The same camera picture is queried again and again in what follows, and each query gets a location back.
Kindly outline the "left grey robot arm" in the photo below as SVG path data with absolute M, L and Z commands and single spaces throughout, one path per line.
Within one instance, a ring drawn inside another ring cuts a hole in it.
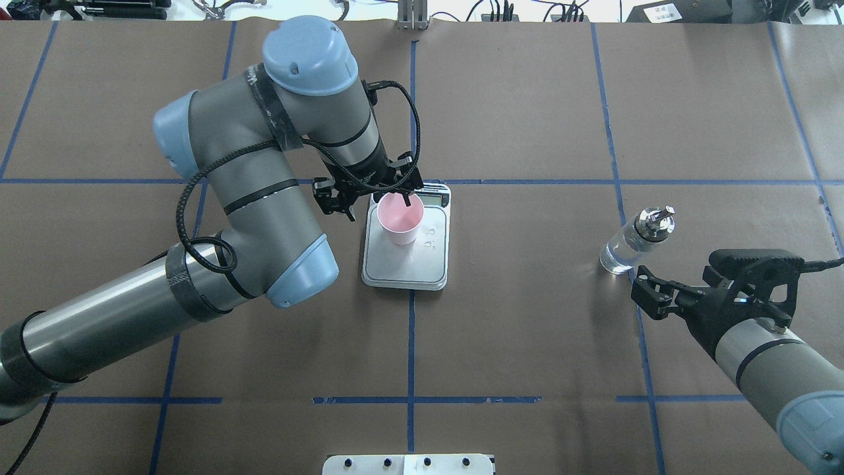
M 313 180 L 325 214 L 355 220 L 359 197 L 409 198 L 424 183 L 420 148 L 386 153 L 378 90 L 337 24 L 317 16 L 280 23 L 262 62 L 157 111 L 153 130 L 187 180 L 175 211 L 178 243 L 143 267 L 2 333 L 2 424 L 43 396 L 187 328 L 265 296 L 286 309 L 328 288 L 340 270 L 287 162 L 313 147 L 328 177 Z

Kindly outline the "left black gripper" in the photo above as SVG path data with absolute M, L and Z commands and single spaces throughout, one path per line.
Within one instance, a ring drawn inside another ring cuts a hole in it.
M 352 165 L 335 158 L 334 178 L 313 178 L 313 197 L 323 214 L 340 213 L 355 222 L 353 207 L 357 196 L 399 192 L 405 206 L 412 207 L 411 196 L 422 187 L 418 156 L 414 153 L 405 152 L 397 160 L 390 160 L 386 154 L 374 152 Z

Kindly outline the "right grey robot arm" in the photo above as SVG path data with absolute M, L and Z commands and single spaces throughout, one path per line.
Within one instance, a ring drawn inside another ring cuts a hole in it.
M 778 286 L 795 298 L 801 270 L 781 257 L 732 270 L 708 265 L 704 286 L 688 286 L 642 265 L 631 298 L 654 321 L 683 319 L 700 348 L 811 473 L 841 474 L 842 369 L 792 331 L 786 301 L 771 300 Z

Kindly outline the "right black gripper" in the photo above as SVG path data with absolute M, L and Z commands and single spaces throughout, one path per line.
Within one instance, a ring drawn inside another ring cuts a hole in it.
M 635 288 L 631 289 L 631 300 L 654 321 L 679 315 L 694 340 L 714 360 L 721 337 L 735 325 L 755 318 L 777 323 L 786 315 L 753 296 L 746 301 L 735 301 L 738 293 L 739 290 L 731 285 L 693 288 L 657 277 L 645 265 L 640 265 Z

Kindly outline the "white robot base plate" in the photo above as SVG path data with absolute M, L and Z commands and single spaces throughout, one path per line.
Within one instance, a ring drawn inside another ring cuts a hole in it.
M 335 455 L 322 474 L 495 474 L 495 457 L 482 453 Z

